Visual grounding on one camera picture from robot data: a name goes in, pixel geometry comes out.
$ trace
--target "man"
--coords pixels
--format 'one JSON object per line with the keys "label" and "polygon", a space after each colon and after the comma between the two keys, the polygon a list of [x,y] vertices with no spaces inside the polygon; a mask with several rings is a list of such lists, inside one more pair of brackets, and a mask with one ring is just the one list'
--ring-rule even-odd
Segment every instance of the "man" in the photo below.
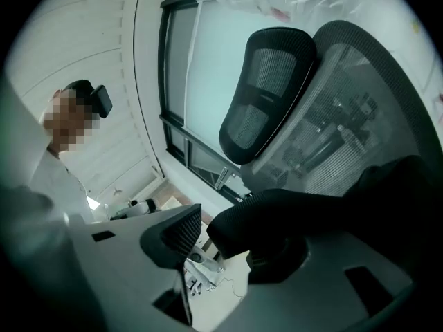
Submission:
{"label": "man", "polygon": [[87,80],[79,80],[56,90],[40,124],[52,141],[33,176],[30,188],[52,198],[55,206],[68,215],[81,214],[86,223],[106,218],[94,217],[87,193],[80,181],[63,165],[59,154],[68,151],[90,129],[98,117],[105,118],[112,108],[106,89],[94,89]]}

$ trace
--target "mesh chair back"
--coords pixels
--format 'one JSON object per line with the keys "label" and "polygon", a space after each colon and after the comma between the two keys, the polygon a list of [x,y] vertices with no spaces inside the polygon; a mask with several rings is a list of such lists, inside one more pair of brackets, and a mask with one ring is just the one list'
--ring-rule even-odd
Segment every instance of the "mesh chair back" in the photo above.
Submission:
{"label": "mesh chair back", "polygon": [[293,28],[253,33],[233,101],[221,125],[219,141],[230,160],[251,162],[301,95],[316,59],[312,38]]}
{"label": "mesh chair back", "polygon": [[433,123],[392,55],[345,21],[324,25],[314,41],[316,74],[279,134],[242,166],[245,185],[341,196],[365,168],[408,155],[443,174]]}

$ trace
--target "cable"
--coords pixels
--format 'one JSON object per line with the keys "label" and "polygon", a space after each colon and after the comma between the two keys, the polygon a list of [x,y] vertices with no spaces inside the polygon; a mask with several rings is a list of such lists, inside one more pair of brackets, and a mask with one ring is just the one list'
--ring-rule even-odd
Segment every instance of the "cable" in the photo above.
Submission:
{"label": "cable", "polygon": [[244,298],[244,295],[237,295],[237,294],[235,294],[235,291],[234,291],[234,279],[223,278],[223,279],[218,283],[218,285],[216,285],[216,287],[219,287],[220,284],[221,284],[224,280],[226,280],[227,282],[232,282],[232,283],[233,283],[233,294],[234,294],[236,297],[239,297],[239,298],[240,298],[240,301],[242,301],[243,298]]}

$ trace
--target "black frame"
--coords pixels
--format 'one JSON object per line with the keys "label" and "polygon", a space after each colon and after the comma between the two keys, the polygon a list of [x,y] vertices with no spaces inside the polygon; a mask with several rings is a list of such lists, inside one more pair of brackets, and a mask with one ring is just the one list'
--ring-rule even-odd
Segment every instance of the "black frame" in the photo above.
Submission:
{"label": "black frame", "polygon": [[[198,176],[203,182],[207,183],[212,188],[216,189],[222,196],[228,199],[231,203],[238,203],[242,199],[239,194],[236,194],[230,188],[225,185],[214,186],[212,183],[208,182],[205,176],[202,176],[199,172],[193,170],[189,166],[189,151],[192,145],[198,146],[200,149],[205,151],[209,156],[213,157],[219,161],[228,171],[228,175],[236,174],[240,175],[240,170],[237,166],[232,164],[229,160],[218,154],[216,151],[211,149],[208,145],[202,142],[200,139],[196,138],[194,135],[189,133],[183,128],[184,120],[177,114],[169,111],[168,109],[168,88],[166,84],[167,71],[166,71],[166,60],[168,57],[168,32],[170,27],[171,14],[174,11],[182,10],[186,8],[196,7],[197,0],[165,0],[160,4],[163,9],[160,22],[159,31],[159,58],[158,58],[158,68],[159,68],[159,98],[160,98],[160,109],[161,115],[160,119],[163,122],[163,130],[166,139],[166,151],[174,156],[182,165],[186,166],[194,175]],[[179,134],[183,136],[184,148],[186,154],[183,153],[172,143],[172,137],[170,129],[174,129]]]}

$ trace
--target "white ceiling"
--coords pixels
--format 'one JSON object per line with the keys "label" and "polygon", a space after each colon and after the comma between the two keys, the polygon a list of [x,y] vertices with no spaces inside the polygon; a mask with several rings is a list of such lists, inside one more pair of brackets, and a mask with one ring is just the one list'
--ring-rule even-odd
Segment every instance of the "white ceiling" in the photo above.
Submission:
{"label": "white ceiling", "polygon": [[45,0],[6,64],[17,94],[37,119],[54,91],[72,81],[107,87],[114,105],[109,116],[84,145],[62,154],[89,196],[104,203],[127,200],[154,180],[152,165],[158,166],[135,87],[135,6],[136,0]]}

